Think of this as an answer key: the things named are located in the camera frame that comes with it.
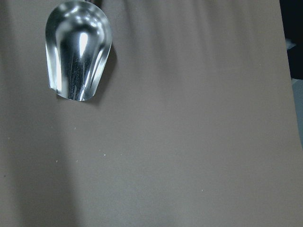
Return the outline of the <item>shiny metal scoop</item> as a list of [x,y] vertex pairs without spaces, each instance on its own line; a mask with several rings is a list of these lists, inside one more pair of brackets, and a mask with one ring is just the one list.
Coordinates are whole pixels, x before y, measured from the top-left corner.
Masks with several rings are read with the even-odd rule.
[[69,100],[87,101],[98,88],[112,46],[105,13],[90,0],[69,0],[45,26],[49,88]]

